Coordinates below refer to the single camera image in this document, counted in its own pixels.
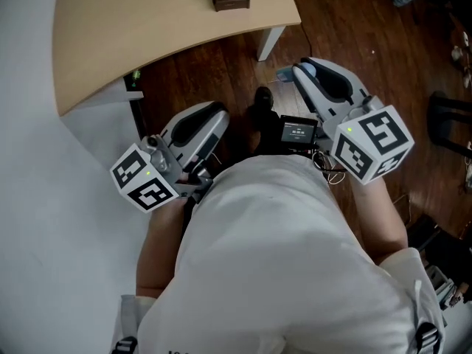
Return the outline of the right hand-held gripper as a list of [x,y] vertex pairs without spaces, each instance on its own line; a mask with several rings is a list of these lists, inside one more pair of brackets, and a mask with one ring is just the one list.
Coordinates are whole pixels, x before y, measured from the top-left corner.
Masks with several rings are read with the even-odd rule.
[[[293,81],[309,111],[322,121],[370,95],[359,77],[334,62],[302,58]],[[366,185],[396,169],[414,140],[394,106],[374,96],[353,109],[336,127],[331,156]]]

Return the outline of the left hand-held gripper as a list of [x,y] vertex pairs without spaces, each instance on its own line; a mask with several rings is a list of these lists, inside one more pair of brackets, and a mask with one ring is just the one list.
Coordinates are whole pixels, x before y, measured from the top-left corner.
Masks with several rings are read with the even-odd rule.
[[228,126],[229,112],[217,101],[176,114],[160,136],[146,136],[138,145],[132,144],[111,167],[119,194],[142,212],[176,198],[199,202],[213,182],[201,163]]

